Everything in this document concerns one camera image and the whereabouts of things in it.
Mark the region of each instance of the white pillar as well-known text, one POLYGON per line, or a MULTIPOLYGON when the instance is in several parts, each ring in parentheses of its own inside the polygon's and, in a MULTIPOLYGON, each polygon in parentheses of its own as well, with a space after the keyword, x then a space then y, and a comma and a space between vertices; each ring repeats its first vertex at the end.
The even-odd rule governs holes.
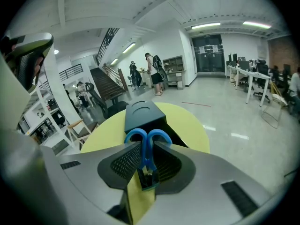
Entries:
MULTIPOLYGON (((60 74, 56 64, 53 45, 44 60, 44 67, 51 92, 62 114, 69 124, 77 122, 81 118, 71 104, 70 99, 67 96, 64 86, 60 80, 60 74)), ((82 128, 83 125, 79 124, 74 128, 74 130, 79 133, 82 128)))

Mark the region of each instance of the floor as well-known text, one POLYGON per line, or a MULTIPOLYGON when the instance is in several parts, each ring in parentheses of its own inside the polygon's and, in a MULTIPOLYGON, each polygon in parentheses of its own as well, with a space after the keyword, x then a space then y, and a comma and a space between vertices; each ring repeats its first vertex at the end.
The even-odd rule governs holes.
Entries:
MULTIPOLYGON (((160 97, 149 89, 133 92, 129 88, 120 100, 167 102, 187 109, 206 129, 211 154, 226 159, 275 194, 288 183, 284 175, 298 167, 300 125, 284 110, 278 129, 274 129, 261 118, 266 100, 261 108, 253 95, 246 104, 246 95, 241 88, 236 90, 229 79, 199 77, 190 87, 170 88, 160 97)), ((101 122, 98 109, 86 113, 86 120, 101 122)))

